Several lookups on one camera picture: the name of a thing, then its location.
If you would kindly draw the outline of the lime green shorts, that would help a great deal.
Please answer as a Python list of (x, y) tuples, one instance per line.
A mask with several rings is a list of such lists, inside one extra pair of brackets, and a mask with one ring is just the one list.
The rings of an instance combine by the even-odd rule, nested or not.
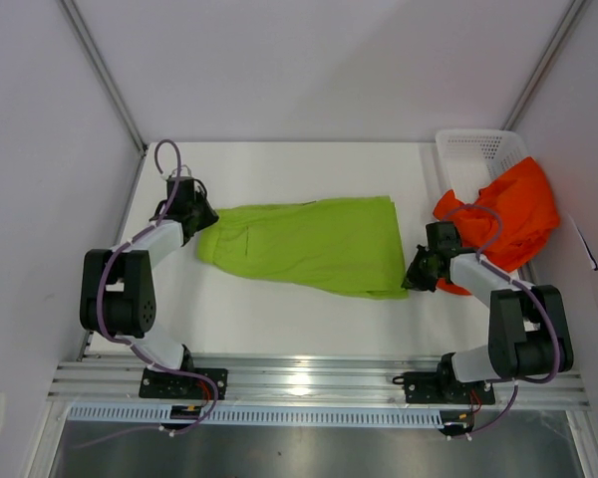
[(407, 297), (397, 209), (388, 196), (221, 209), (197, 240), (199, 261), (237, 277), (340, 296)]

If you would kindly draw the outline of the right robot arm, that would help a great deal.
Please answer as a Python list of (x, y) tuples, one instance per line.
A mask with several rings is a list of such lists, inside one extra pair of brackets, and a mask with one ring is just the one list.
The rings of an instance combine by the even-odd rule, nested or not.
[(489, 383), (516, 379), (545, 383), (574, 363), (566, 313), (559, 290), (511, 277), (484, 254), (463, 246), (448, 221), (426, 227), (403, 287), (433, 292), (440, 281), (457, 285), (488, 309), (487, 342), (447, 353), (433, 371), (405, 372), (393, 379), (411, 403), (452, 403)]

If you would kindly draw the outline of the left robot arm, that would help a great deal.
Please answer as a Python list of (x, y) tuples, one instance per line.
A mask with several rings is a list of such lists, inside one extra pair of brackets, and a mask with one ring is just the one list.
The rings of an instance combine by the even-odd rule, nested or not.
[(166, 194), (149, 225), (131, 240), (86, 253), (79, 318), (83, 329), (129, 347), (149, 369), (162, 372), (161, 386), (184, 398), (195, 389), (195, 367), (186, 345), (156, 323), (153, 270), (215, 224), (218, 214), (196, 178), (169, 178)]

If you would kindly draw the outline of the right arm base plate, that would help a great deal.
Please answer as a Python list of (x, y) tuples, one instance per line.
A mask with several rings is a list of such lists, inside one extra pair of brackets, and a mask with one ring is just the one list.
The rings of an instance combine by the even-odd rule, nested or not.
[(484, 381), (463, 383), (438, 372), (410, 371), (396, 375), (392, 384), (400, 387), (407, 404), (494, 405), (493, 389)]

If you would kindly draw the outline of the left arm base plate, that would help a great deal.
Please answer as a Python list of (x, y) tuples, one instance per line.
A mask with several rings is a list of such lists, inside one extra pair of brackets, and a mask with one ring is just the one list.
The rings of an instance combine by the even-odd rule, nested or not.
[[(195, 372), (212, 380), (218, 388), (218, 400), (224, 399), (228, 385), (228, 370), (226, 368), (198, 368)], [(143, 373), (139, 397), (214, 400), (211, 386), (205, 380), (153, 371), (148, 368)]]

